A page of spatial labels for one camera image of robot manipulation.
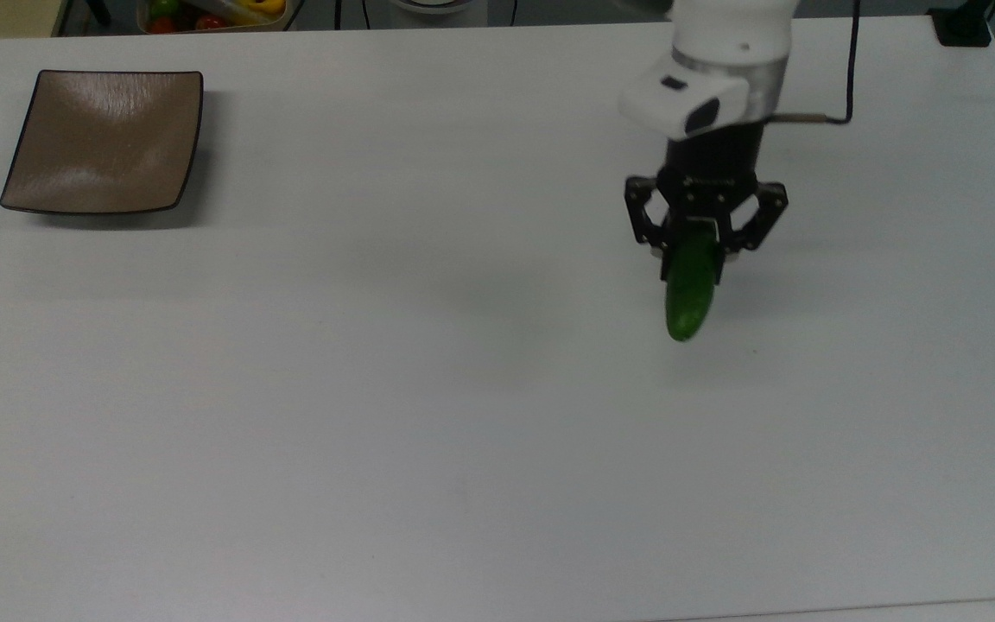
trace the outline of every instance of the black cord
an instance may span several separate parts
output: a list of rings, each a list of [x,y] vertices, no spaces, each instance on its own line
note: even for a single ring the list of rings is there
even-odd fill
[[[854,0],[850,22],[850,51],[846,53],[846,117],[834,118],[826,114],[779,113],[771,115],[771,123],[827,123],[846,125],[854,114],[854,59],[858,55],[858,22],[862,16],[862,0]]]
[[[846,117],[827,117],[827,123],[846,125],[854,114],[854,56],[858,55],[858,22],[862,16],[862,0],[854,0],[850,22],[850,51],[846,53]]]

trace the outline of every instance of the cucumber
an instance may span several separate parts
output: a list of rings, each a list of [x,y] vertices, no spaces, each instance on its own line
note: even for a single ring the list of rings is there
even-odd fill
[[[711,225],[692,225],[676,244],[667,271],[667,332],[675,341],[698,333],[712,306],[716,287],[716,232]]]

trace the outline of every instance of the table surface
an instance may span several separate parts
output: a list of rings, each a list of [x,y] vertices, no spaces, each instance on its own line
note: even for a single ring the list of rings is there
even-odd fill
[[[847,20],[783,111],[841,110]],[[616,97],[668,24],[0,41],[200,70],[183,204],[0,208],[0,619],[633,621],[995,598],[995,48],[862,23],[856,118],[669,341]]]

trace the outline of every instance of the brown square plate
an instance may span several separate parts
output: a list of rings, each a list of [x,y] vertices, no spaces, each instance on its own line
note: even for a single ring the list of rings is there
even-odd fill
[[[174,207],[201,118],[199,72],[42,71],[0,205],[36,213]]]

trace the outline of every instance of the container of vegetables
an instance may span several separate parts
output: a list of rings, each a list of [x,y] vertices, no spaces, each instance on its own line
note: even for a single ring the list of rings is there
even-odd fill
[[[287,30],[301,1],[137,0],[137,27],[149,35]]]

